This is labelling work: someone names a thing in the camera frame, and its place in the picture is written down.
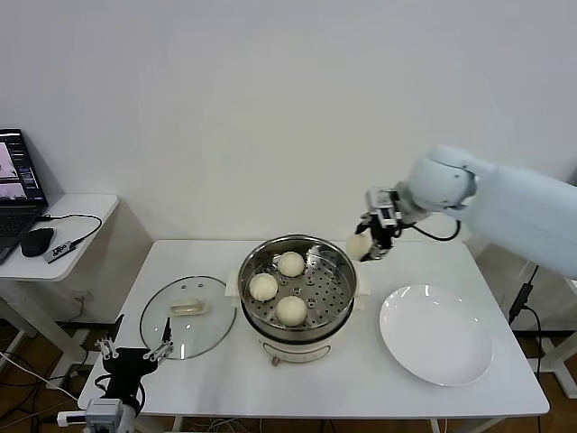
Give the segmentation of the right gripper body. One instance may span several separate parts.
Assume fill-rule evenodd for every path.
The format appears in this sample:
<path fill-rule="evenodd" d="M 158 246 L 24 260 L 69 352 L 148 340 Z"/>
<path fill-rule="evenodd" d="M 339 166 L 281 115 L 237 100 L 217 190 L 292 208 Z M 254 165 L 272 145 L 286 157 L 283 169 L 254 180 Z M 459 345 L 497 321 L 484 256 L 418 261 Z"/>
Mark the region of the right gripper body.
<path fill-rule="evenodd" d="M 398 207 L 398 192 L 394 189 L 368 189 L 366 192 L 370 230 L 373 244 L 381 252 L 392 248 L 392 240 L 403 230 Z"/>

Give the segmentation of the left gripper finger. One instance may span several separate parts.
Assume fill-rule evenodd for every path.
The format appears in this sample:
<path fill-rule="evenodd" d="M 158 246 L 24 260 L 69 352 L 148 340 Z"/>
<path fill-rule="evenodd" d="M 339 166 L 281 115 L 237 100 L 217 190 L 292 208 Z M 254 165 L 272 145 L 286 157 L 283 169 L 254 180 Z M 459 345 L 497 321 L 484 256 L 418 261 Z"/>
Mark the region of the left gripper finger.
<path fill-rule="evenodd" d="M 98 338 L 96 341 L 96 347 L 99 349 L 100 354 L 102 355 L 104 360 L 114 359 L 119 356 L 115 348 L 114 342 L 122 325 L 123 319 L 124 314 L 121 314 L 116 319 L 114 324 L 109 328 L 107 333 L 103 337 Z"/>
<path fill-rule="evenodd" d="M 160 344 L 149 350 L 143 356 L 143 358 L 149 359 L 151 362 L 163 362 L 172 354 L 173 350 L 174 343 L 172 341 L 170 318 L 167 318 L 163 328 Z"/>

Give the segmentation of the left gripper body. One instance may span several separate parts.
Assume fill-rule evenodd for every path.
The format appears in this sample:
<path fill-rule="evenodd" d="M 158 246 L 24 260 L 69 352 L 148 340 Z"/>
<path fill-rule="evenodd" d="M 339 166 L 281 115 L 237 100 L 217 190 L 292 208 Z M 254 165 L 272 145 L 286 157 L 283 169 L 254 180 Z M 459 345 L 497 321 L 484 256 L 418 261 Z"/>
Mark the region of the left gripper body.
<path fill-rule="evenodd" d="M 149 351 L 146 348 L 125 348 L 116 350 L 117 357 L 103 360 L 105 371 L 110 375 L 104 397 L 122 402 L 138 402 L 142 378 L 154 373 L 158 362 L 150 357 L 144 358 Z"/>

